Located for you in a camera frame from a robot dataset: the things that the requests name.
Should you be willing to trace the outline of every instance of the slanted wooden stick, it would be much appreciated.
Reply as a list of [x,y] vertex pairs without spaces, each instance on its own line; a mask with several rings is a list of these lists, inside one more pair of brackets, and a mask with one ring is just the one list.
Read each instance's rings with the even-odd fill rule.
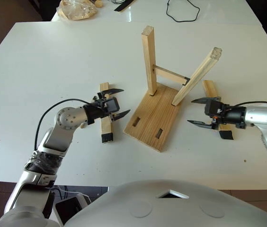
[[173,105],[179,102],[191,91],[191,89],[205,76],[205,74],[217,63],[222,54],[222,49],[215,47],[196,69],[185,87],[182,87],[172,101]]

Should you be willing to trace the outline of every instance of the rectangular slot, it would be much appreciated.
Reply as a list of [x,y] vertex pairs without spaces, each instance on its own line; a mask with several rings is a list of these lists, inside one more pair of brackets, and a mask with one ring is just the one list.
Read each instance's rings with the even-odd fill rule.
[[163,129],[159,129],[159,131],[157,132],[157,135],[156,135],[157,139],[160,139],[162,132],[163,132]]
[[164,192],[157,196],[157,198],[178,198],[178,199],[189,199],[188,195],[176,192],[174,190],[168,190],[167,192]]
[[134,127],[137,126],[137,124],[139,123],[140,120],[141,120],[141,118],[140,118],[140,117],[137,117],[137,118],[135,119],[135,121],[133,122],[133,126],[134,126]]

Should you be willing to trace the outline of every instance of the black cable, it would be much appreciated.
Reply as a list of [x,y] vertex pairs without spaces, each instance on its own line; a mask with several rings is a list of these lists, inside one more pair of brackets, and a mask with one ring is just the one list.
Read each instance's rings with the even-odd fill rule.
[[56,103],[55,105],[51,106],[48,110],[46,110],[46,111],[44,112],[44,114],[41,116],[41,118],[40,118],[40,120],[39,120],[39,124],[38,124],[37,131],[36,131],[36,136],[35,136],[35,146],[34,146],[34,150],[37,150],[38,134],[39,134],[39,130],[40,130],[40,126],[41,126],[42,120],[43,120],[43,118],[45,117],[45,115],[46,115],[51,109],[53,109],[54,107],[56,107],[57,105],[60,105],[60,104],[62,104],[62,103],[68,102],[68,101],[78,101],[78,102],[83,102],[83,103],[86,103],[86,104],[91,105],[90,103],[88,103],[88,102],[86,102],[86,101],[84,101],[84,100],[81,100],[81,99],[69,98],[69,99],[65,99],[65,100],[60,101],[60,102]]
[[267,101],[252,101],[252,102],[239,103],[239,104],[234,105],[233,107],[236,107],[239,105],[251,104],[251,103],[267,103]]
[[126,0],[111,0],[112,3],[114,4],[122,4],[123,2],[125,2]]
[[58,189],[58,188],[51,188],[50,190],[57,190],[59,192],[59,194],[60,194],[61,200],[63,199],[60,189]]
[[200,12],[200,8],[199,8],[198,6],[195,6],[195,5],[192,4],[189,0],[186,0],[186,1],[188,1],[193,7],[195,7],[195,8],[198,9],[198,12],[197,12],[197,14],[196,14],[196,18],[193,19],[193,20],[176,20],[173,16],[171,16],[171,15],[168,14],[169,1],[170,1],[170,0],[168,0],[168,2],[167,2],[167,9],[166,9],[166,15],[167,15],[167,16],[171,17],[174,21],[176,21],[176,22],[178,22],[178,23],[181,23],[181,22],[192,22],[192,21],[196,21],[198,15],[199,15],[199,12]]
[[65,191],[65,194],[64,194],[64,198],[66,199],[67,198],[67,196],[68,196],[68,193],[67,193],[67,186],[65,185],[64,186],[64,191]]

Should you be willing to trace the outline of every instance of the white tabletop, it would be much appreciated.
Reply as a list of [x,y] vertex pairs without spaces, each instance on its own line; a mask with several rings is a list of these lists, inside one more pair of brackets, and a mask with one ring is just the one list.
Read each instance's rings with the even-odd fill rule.
[[[114,186],[145,179],[188,180],[217,189],[267,189],[267,151],[255,128],[233,129],[235,140],[198,128],[208,122],[199,83],[184,99],[165,151],[122,133],[147,84],[141,32],[147,23],[17,23],[0,45],[0,181],[16,182],[32,154],[42,113],[66,98],[90,101],[109,82],[121,110],[115,141],[101,143],[100,122],[77,129],[56,183]],[[157,65],[190,77],[214,47],[222,57],[205,79],[215,81],[224,102],[267,100],[267,35],[260,26],[164,24],[155,27]],[[168,86],[179,85],[159,79]],[[68,103],[79,106],[81,103]],[[53,126],[55,108],[44,119],[39,139]]]
[[[167,0],[136,0],[122,12],[115,12],[118,5],[102,0],[103,8],[89,20],[106,22],[166,22],[175,23],[166,15]],[[224,23],[261,25],[245,0],[192,0],[201,10],[195,23]],[[177,20],[192,20],[197,9],[186,0],[170,0],[169,14]],[[52,21],[61,21],[57,13]]]

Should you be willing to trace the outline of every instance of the wooden block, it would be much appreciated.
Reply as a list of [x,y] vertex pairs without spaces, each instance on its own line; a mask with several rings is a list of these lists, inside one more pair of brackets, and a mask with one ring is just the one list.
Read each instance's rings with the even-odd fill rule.
[[[202,84],[207,97],[212,98],[219,96],[212,80],[203,80]],[[231,131],[231,128],[227,124],[220,124],[219,131]]]
[[190,81],[186,84],[185,87],[182,87],[175,98],[172,101],[173,105],[178,105],[179,102],[191,91],[191,89],[200,81],[200,79],[205,76],[205,74],[218,62],[222,54],[222,49],[213,48],[212,51],[207,55],[204,61],[199,65],[195,70],[193,75],[190,78]]
[[157,90],[157,76],[154,70],[156,53],[154,47],[154,28],[147,26],[142,32],[142,45],[146,67],[146,77],[149,95],[154,95]]
[[[100,84],[100,91],[105,91],[109,89],[109,83]],[[112,123],[109,117],[104,117],[101,119],[101,137],[102,143],[111,142],[114,140]]]
[[160,66],[155,66],[155,72],[156,75],[160,75],[162,77],[165,77],[167,79],[170,79],[174,82],[180,83],[180,84],[186,84],[187,83],[187,79],[183,76],[181,76],[180,74],[174,73],[172,71],[169,71],[167,69],[164,69]]
[[156,94],[145,94],[124,133],[161,152],[179,111],[180,105],[171,104],[177,92],[157,83]]

